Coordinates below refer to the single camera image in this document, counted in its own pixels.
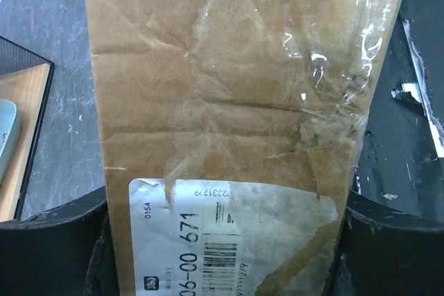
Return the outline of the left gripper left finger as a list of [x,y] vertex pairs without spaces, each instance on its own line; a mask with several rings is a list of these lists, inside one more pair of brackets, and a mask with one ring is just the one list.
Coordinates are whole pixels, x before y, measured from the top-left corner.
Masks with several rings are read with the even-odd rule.
[[2,295],[117,295],[104,188],[1,224]]

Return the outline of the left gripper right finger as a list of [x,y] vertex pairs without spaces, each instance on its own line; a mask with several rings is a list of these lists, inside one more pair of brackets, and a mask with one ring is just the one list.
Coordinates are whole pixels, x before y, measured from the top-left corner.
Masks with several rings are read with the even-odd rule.
[[348,198],[333,295],[442,295],[443,224]]

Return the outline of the brown cardboard express box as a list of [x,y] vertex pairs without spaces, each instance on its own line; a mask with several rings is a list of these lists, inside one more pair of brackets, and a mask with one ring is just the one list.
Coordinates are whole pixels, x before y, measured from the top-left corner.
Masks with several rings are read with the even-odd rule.
[[324,295],[401,0],[86,0],[121,295]]

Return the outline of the teal rectangular plate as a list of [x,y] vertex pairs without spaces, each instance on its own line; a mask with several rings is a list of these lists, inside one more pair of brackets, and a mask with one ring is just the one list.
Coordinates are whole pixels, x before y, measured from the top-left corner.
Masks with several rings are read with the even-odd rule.
[[1,182],[3,181],[20,133],[20,117],[17,106],[1,99]]

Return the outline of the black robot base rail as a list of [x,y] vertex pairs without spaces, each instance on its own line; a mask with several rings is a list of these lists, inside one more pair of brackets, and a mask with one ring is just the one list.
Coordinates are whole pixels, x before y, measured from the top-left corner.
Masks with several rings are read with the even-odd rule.
[[443,0],[402,0],[370,106],[353,190],[443,220]]

